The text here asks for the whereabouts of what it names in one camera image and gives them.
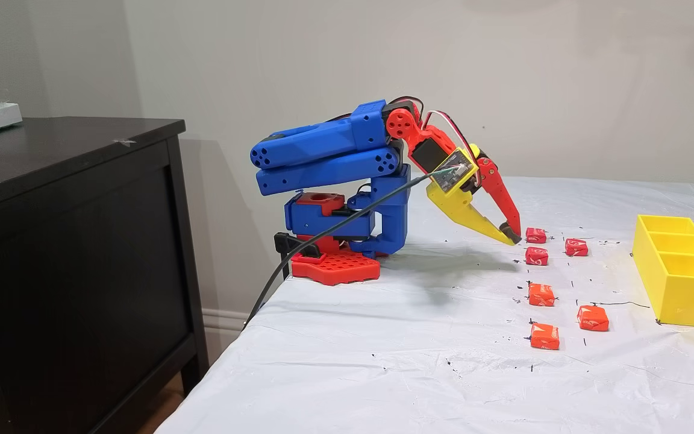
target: yellow sorting tray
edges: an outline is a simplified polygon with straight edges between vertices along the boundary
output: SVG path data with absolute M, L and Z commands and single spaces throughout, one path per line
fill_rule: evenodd
M 694 223 L 639 215 L 634 261 L 661 323 L 694 326 Z

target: wooden floor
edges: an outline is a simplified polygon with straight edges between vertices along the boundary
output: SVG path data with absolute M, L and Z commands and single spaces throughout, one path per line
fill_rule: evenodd
M 184 401 L 184 387 L 181 385 L 181 374 L 173 377 L 165 388 L 149 404 L 151 416 L 136 434 L 153 434 L 176 408 Z

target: candy wrapper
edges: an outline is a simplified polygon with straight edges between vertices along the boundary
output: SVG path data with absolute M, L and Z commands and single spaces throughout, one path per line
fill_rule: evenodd
M 587 256 L 587 244 L 581 239 L 567 238 L 564 249 L 567 256 Z
M 606 332 L 609 329 L 609 318 L 603 307 L 581 306 L 578 310 L 578 322 L 584 330 Z
M 548 250 L 540 249 L 539 247 L 529 247 L 527 249 L 527 264 L 530 265 L 547 265 Z
M 545 230 L 540 228 L 527 228 L 527 242 L 534 242 L 534 244 L 545 244 L 548 237 L 545 234 Z
M 551 285 L 529 283 L 529 304 L 532 306 L 553 306 L 556 297 L 553 297 Z
M 543 350 L 558 349 L 558 328 L 550 324 L 532 324 L 532 335 L 530 343 L 534 348 L 542 348 Z

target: baseboard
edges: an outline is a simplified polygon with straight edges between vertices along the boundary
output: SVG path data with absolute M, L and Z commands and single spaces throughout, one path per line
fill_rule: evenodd
M 237 339 L 243 329 L 247 313 L 231 310 L 203 309 L 205 339 L 211 364 Z
M 233 312 L 231 310 L 203 309 L 203 322 L 206 328 L 239 332 L 243 329 L 245 318 L 248 318 L 247 313 Z

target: circuit board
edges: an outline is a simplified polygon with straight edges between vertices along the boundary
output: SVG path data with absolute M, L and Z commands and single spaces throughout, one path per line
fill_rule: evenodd
M 457 170 L 447 171 L 444 173 L 439 173 L 433 175 L 433 180 L 441 187 L 444 193 L 448 193 L 451 189 L 459 185 L 463 179 L 470 178 L 471 171 L 473 171 L 473 162 L 470 161 L 465 153 L 462 152 L 460 148 L 457 148 L 454 152 L 449 154 L 446 160 L 436 168 L 436 170 L 441 170 L 444 168 L 450 168 L 452 166 L 462 165 Z

